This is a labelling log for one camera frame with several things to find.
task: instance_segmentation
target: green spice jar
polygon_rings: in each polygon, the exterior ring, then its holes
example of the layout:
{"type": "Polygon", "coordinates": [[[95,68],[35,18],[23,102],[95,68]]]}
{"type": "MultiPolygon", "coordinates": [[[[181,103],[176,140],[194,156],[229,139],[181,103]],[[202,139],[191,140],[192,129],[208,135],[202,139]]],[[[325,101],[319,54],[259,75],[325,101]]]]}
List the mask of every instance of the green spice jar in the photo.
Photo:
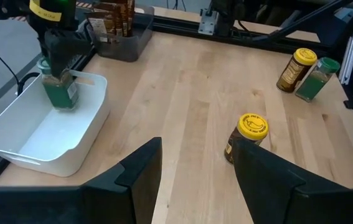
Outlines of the green spice jar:
{"type": "Polygon", "coordinates": [[[296,90],[295,95],[307,102],[311,102],[332,75],[338,72],[340,67],[341,65],[331,58],[320,58],[312,72],[296,90]]]}
{"type": "Polygon", "coordinates": [[[40,59],[37,66],[41,70],[42,84],[53,107],[58,110],[72,110],[78,100],[78,91],[69,70],[54,77],[46,59],[40,59]]]}

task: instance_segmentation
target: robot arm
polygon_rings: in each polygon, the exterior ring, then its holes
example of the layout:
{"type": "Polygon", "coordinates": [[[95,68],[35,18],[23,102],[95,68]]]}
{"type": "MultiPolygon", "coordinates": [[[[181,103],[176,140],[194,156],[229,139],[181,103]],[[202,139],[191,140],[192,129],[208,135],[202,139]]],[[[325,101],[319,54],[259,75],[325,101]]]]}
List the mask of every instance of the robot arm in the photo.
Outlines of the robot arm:
{"type": "Polygon", "coordinates": [[[0,20],[26,16],[37,32],[42,55],[59,77],[75,55],[87,54],[90,42],[76,32],[75,0],[0,0],[0,20]]]}

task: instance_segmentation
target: brown spice jar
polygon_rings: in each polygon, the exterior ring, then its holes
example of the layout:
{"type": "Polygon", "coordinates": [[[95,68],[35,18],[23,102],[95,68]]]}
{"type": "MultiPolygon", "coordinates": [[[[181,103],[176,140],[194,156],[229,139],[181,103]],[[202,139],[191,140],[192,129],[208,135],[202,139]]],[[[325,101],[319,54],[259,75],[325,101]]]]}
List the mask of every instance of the brown spice jar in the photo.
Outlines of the brown spice jar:
{"type": "Polygon", "coordinates": [[[317,59],[317,55],[312,50],[305,48],[296,50],[277,81],[277,88],[287,93],[294,92],[317,59]]]}
{"type": "Polygon", "coordinates": [[[233,164],[233,140],[247,139],[255,144],[261,144],[262,140],[269,132],[269,125],[261,116],[253,113],[247,113],[240,117],[236,128],[230,135],[225,150],[225,158],[233,164]]]}

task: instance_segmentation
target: spice bottle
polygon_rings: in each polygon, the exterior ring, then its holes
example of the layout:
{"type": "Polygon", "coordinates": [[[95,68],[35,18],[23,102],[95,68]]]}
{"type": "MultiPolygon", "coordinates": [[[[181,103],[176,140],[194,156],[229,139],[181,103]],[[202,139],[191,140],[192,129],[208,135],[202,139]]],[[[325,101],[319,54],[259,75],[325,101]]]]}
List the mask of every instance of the spice bottle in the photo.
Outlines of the spice bottle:
{"type": "Polygon", "coordinates": [[[303,79],[312,65],[316,63],[317,59],[317,55],[312,50],[305,48],[296,50],[277,81],[277,88],[287,93],[294,92],[298,83],[303,79]]]}
{"type": "Polygon", "coordinates": [[[332,74],[338,72],[341,65],[327,57],[320,58],[312,72],[296,90],[295,95],[310,102],[330,80],[332,74]]]}
{"type": "Polygon", "coordinates": [[[59,77],[51,74],[46,59],[37,62],[41,70],[42,84],[53,107],[59,110],[72,110],[78,100],[77,86],[68,70],[64,70],[59,77]]]}
{"type": "Polygon", "coordinates": [[[247,113],[241,116],[238,120],[236,128],[233,130],[227,141],[224,152],[226,160],[233,164],[233,140],[244,138],[259,146],[268,134],[268,131],[269,125],[261,116],[253,113],[247,113]]]}

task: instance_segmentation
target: yellow lid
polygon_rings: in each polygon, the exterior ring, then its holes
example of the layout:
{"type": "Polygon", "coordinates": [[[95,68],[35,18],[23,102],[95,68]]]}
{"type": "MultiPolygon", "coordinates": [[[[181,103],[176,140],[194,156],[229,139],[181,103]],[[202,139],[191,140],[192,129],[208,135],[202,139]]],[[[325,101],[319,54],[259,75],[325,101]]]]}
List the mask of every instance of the yellow lid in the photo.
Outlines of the yellow lid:
{"type": "Polygon", "coordinates": [[[251,140],[261,140],[266,137],[269,125],[261,116],[247,113],[240,117],[237,129],[244,137],[251,140]]]}
{"type": "Polygon", "coordinates": [[[310,49],[300,48],[295,51],[294,58],[303,65],[313,65],[318,60],[318,56],[310,49]]]}

